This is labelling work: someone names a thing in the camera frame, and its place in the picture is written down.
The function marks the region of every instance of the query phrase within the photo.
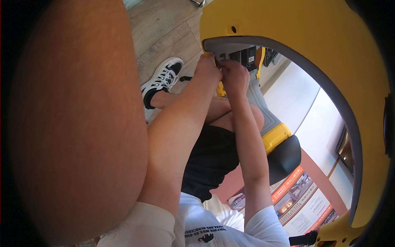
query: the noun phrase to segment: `logo on shirt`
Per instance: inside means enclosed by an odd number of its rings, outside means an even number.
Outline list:
[[[204,234],[204,237],[198,238],[199,242],[201,242],[201,240],[203,240],[205,243],[208,243],[209,241],[211,241],[214,238],[213,234]]]

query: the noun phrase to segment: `hand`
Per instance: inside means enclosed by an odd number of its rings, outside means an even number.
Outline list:
[[[250,82],[247,68],[233,60],[222,60],[220,66],[222,66],[222,83],[228,99],[245,97]]]
[[[214,54],[211,53],[208,57],[200,55],[200,59],[197,62],[195,75],[202,75],[208,79],[215,80],[216,83],[222,80],[221,71],[214,65]]]

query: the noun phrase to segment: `photo on poster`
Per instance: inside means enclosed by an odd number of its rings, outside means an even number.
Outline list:
[[[307,191],[312,182],[311,177],[303,172],[302,176],[291,187],[290,192],[296,197],[296,199],[299,199]]]
[[[328,214],[328,216],[325,218],[325,220],[322,221],[322,223],[320,224],[320,226],[325,225],[325,224],[327,224],[327,223],[329,223],[329,222],[334,221],[334,220],[336,219],[336,217],[337,217],[337,213],[336,213],[336,211],[335,211],[334,209],[332,209],[332,210],[330,211],[330,213]]]
[[[229,205],[235,210],[242,210],[246,204],[246,196],[244,188],[239,190],[234,196],[229,198],[228,203]]]
[[[274,205],[274,210],[276,211],[278,218],[283,216],[295,202],[296,200],[290,193],[285,194],[284,197]]]

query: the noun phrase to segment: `gray padding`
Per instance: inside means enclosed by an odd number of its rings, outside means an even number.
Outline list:
[[[262,92],[259,88],[259,79],[250,81],[247,90],[247,98],[250,104],[253,104],[261,110],[265,118],[265,124],[261,130],[261,136],[281,123],[281,121],[267,108],[265,99],[263,98]]]

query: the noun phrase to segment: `knee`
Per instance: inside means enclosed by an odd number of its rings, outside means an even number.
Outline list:
[[[258,107],[254,106],[252,104],[250,104],[250,105],[251,105],[251,111],[252,111],[252,114],[254,115],[258,129],[259,129],[259,131],[261,131],[263,128],[263,125],[265,123],[265,118],[263,117],[263,114]]]

